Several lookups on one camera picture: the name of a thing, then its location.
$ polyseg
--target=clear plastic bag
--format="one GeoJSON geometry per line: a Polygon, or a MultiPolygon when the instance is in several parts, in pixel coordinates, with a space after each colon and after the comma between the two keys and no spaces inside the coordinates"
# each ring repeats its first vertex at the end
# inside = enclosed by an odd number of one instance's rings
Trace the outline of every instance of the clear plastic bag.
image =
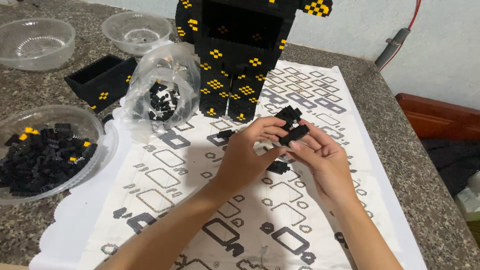
{"type": "Polygon", "coordinates": [[[116,116],[132,132],[160,135],[174,126],[185,124],[198,110],[200,69],[193,45],[183,42],[161,46],[145,54],[130,78],[125,103],[116,116]],[[166,120],[150,120],[148,112],[156,110],[151,105],[150,88],[157,81],[177,89],[180,94],[173,115],[166,120]]]}

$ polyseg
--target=printed diagram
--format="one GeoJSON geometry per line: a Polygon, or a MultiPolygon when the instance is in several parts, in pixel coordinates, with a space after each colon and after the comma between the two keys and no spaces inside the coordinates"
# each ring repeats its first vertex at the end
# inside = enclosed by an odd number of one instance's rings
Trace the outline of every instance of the printed diagram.
{"type": "MultiPolygon", "coordinates": [[[[378,208],[382,200],[358,127],[352,125],[347,91],[339,73],[280,61],[264,77],[255,117],[273,116],[288,105],[299,108],[305,120],[345,148],[353,186],[365,211],[374,222],[389,224],[388,215],[378,208]]],[[[228,114],[213,119],[200,113],[148,145],[134,143],[105,202],[100,228],[85,248],[80,269],[94,269],[114,256],[130,237],[168,216],[177,204],[211,181],[229,143],[227,137],[217,135],[247,126],[228,114]]],[[[280,144],[262,145],[259,151],[265,153],[272,147],[280,144]]],[[[250,188],[230,198],[202,226],[194,245],[179,254],[172,270],[313,270],[349,263],[344,257],[348,244],[342,232],[330,224],[336,222],[334,213],[322,214],[312,196],[315,186],[308,168],[286,155],[278,160],[290,170],[283,175],[266,172],[250,188]],[[268,257],[262,264],[254,258],[259,258],[259,247],[264,246],[268,257]],[[297,266],[282,264],[283,260],[297,266]]]]}

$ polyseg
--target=speckled stone surface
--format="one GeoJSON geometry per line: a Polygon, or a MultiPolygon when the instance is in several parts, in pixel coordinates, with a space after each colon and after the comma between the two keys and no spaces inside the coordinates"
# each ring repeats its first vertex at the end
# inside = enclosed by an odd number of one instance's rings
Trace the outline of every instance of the speckled stone surface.
{"type": "MultiPolygon", "coordinates": [[[[77,31],[73,58],[59,70],[37,73],[0,67],[0,93],[4,100],[0,119],[48,104],[88,109],[63,77],[108,53],[129,57],[104,37],[100,29],[105,19],[121,11],[73,0],[26,0],[11,7],[0,6],[0,24],[50,17],[69,22],[77,31]]],[[[171,39],[178,41],[175,34],[171,39]]],[[[281,59],[340,68],[427,268],[480,269],[480,251],[470,231],[373,62],[292,44],[288,44],[281,59]]],[[[116,106],[102,112],[99,119],[116,106]]],[[[54,222],[55,208],[65,196],[59,194],[33,203],[0,207],[0,263],[28,265],[39,252],[40,237],[54,222]]]]}

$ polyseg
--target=clear plastic bowl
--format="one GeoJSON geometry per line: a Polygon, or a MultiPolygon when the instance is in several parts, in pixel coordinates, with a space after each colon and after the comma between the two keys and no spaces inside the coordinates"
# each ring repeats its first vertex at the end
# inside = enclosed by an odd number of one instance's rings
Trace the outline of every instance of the clear plastic bowl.
{"type": "Polygon", "coordinates": [[[53,127],[55,123],[70,123],[75,137],[89,138],[90,142],[98,144],[93,157],[74,177],[42,194],[31,197],[18,197],[10,194],[10,188],[0,188],[0,205],[31,202],[62,192],[87,176],[99,161],[100,156],[104,156],[102,155],[102,151],[105,149],[103,147],[102,124],[93,114],[74,106],[50,105],[23,111],[0,122],[0,159],[7,154],[8,147],[4,143],[13,134],[23,134],[25,127],[33,127],[35,129],[43,124],[53,127]]]}
{"type": "Polygon", "coordinates": [[[172,33],[171,23],[164,17],[144,12],[123,12],[106,19],[103,34],[120,49],[145,55],[165,45],[172,33]]]}
{"type": "Polygon", "coordinates": [[[23,70],[63,65],[75,49],[75,29],[66,22],[35,18],[0,26],[0,63],[23,70]]]}

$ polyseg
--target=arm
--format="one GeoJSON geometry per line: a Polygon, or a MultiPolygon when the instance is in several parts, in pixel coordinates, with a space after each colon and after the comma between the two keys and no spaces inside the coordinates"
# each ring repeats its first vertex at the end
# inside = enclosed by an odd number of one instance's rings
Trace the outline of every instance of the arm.
{"type": "Polygon", "coordinates": [[[329,135],[305,120],[310,129],[302,141],[290,142],[287,155],[305,164],[317,191],[334,213],[359,270],[402,270],[397,259],[358,199],[347,154],[329,135]]]}
{"type": "Polygon", "coordinates": [[[170,213],[122,245],[98,270],[169,269],[181,251],[212,215],[240,190],[253,183],[280,155],[282,147],[262,156],[253,151],[256,140],[285,136],[284,120],[259,118],[234,134],[216,176],[198,193],[174,207],[170,213]]]}

